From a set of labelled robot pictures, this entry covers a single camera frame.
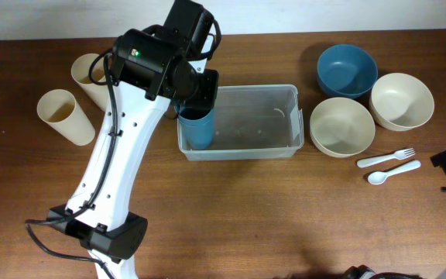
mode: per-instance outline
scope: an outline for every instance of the white plastic fork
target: white plastic fork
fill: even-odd
[[[357,167],[370,167],[375,164],[379,164],[381,162],[397,159],[397,160],[404,160],[407,159],[413,155],[416,154],[416,151],[414,151],[414,148],[408,148],[405,150],[398,150],[393,154],[390,155],[383,155],[383,156],[377,156],[373,158],[367,158],[357,161]]]

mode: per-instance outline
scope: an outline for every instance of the wood grain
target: wood grain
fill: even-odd
[[[23,220],[44,218],[67,201],[94,147],[75,146],[40,121],[40,96],[71,91],[98,130],[102,112],[70,67],[113,41],[0,42],[0,278],[96,276],[90,263],[39,250]],[[343,160],[308,140],[288,160],[188,162],[178,150],[176,122],[163,119],[130,201],[131,211],[149,220],[136,253],[140,277],[272,278],[365,264],[433,278],[446,267],[446,194],[439,190],[446,177],[429,161],[446,150],[446,30],[225,36],[208,68],[219,71],[220,85],[296,85],[307,122],[325,99],[315,81],[317,59],[336,43],[369,51],[380,75],[421,79],[436,104],[429,123],[404,133],[377,126],[371,147]],[[364,181],[374,169],[358,169],[356,160],[405,146],[416,149],[421,169],[379,187]],[[75,239],[48,228],[37,233],[52,249],[86,255]]]

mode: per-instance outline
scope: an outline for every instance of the white bowl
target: white bowl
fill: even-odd
[[[369,99],[372,117],[392,131],[407,131],[430,120],[434,100],[430,90],[408,74],[387,74],[372,88]]]
[[[375,129],[368,110],[349,98],[329,98],[310,116],[314,145],[332,157],[349,157],[366,150],[375,138]]]

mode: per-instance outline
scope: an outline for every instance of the clear plastic bin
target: clear plastic bin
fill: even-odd
[[[224,86],[214,104],[214,136],[192,150],[178,122],[178,147],[188,160],[288,158],[304,145],[304,120],[291,84]]]

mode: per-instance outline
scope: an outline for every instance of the white plastic spoon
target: white plastic spoon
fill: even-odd
[[[402,166],[400,166],[398,168],[395,168],[395,169],[393,169],[391,171],[387,171],[387,172],[375,171],[375,172],[373,172],[372,174],[370,174],[368,176],[368,181],[371,184],[378,185],[378,184],[381,184],[381,183],[385,182],[385,180],[389,176],[392,176],[392,175],[395,175],[395,174],[400,174],[400,173],[403,173],[403,172],[406,172],[406,171],[415,170],[415,169],[417,169],[420,166],[421,166],[421,162],[419,160],[413,160],[413,161],[410,161],[407,164],[403,164]]]

